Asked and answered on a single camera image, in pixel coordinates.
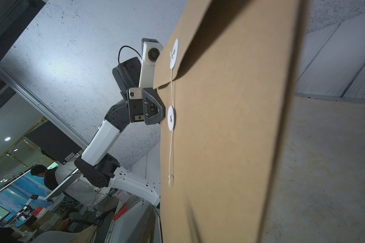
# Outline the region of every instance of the floor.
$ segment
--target floor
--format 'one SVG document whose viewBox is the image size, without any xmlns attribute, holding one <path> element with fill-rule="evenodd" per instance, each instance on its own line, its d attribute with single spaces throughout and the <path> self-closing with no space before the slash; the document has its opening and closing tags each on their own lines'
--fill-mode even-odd
<svg viewBox="0 0 365 243">
<path fill-rule="evenodd" d="M 365 242 L 365 104 L 294 102 L 263 242 Z"/>
</svg>

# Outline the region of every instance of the white string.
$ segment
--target white string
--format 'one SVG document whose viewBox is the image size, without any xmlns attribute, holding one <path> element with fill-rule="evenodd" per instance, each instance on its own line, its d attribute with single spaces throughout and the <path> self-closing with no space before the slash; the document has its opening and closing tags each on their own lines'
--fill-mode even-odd
<svg viewBox="0 0 365 243">
<path fill-rule="evenodd" d="M 174 111 L 174 94 L 173 94 L 173 82 L 172 82 L 172 74 L 173 74 L 173 69 L 170 69 L 170 88 L 172 90 L 172 107 L 173 107 L 173 111 Z M 172 164 L 172 148 L 173 148 L 173 133 L 174 133 L 174 129 L 172 129 L 172 135 L 170 137 L 170 151 L 169 151 L 169 183 L 168 186 L 170 187 L 172 184 L 172 179 L 173 179 L 173 175 L 171 172 L 171 164 Z"/>
</svg>

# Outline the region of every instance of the red object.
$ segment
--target red object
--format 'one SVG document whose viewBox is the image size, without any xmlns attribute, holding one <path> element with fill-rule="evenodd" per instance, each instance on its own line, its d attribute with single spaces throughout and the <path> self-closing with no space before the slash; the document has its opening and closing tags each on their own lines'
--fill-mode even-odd
<svg viewBox="0 0 365 243">
<path fill-rule="evenodd" d="M 70 219 L 65 219 L 61 225 L 61 227 L 59 227 L 58 231 L 64 231 L 66 229 L 66 227 L 68 227 L 70 224 Z"/>
<path fill-rule="evenodd" d="M 41 207 L 37 207 L 37 209 L 35 209 L 32 213 L 31 213 L 31 215 L 33 215 L 33 216 L 37 216 L 40 212 L 42 211 L 42 208 Z"/>
<path fill-rule="evenodd" d="M 115 214 L 115 216 L 112 218 L 113 221 L 116 221 L 118 218 L 120 218 L 125 212 L 127 212 L 127 203 L 123 204 L 123 207 Z"/>
</svg>

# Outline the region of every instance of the desk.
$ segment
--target desk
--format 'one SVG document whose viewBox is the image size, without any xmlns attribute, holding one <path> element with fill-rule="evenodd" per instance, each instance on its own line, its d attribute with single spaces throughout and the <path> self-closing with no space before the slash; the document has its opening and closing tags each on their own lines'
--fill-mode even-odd
<svg viewBox="0 0 365 243">
<path fill-rule="evenodd" d="M 29 242 L 33 236 L 36 234 L 38 230 L 34 230 L 33 232 L 28 232 L 25 236 L 23 236 L 22 238 L 19 239 L 19 241 L 22 241 L 24 243 Z"/>
<path fill-rule="evenodd" d="M 63 201 L 64 198 L 65 198 L 65 195 L 63 193 L 61 193 L 61 195 L 59 195 L 58 198 L 55 199 L 53 204 L 48 206 L 46 209 L 49 211 L 52 211 L 52 212 L 55 211 L 61 205 L 61 202 Z"/>
</svg>

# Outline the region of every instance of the black hair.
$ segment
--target black hair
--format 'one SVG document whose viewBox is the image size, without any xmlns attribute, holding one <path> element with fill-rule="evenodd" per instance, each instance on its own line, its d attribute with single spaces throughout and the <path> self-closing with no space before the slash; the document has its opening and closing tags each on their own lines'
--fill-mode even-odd
<svg viewBox="0 0 365 243">
<path fill-rule="evenodd" d="M 31 175 L 39 175 L 47 171 L 47 168 L 44 165 L 36 164 L 31 168 Z"/>
</svg>

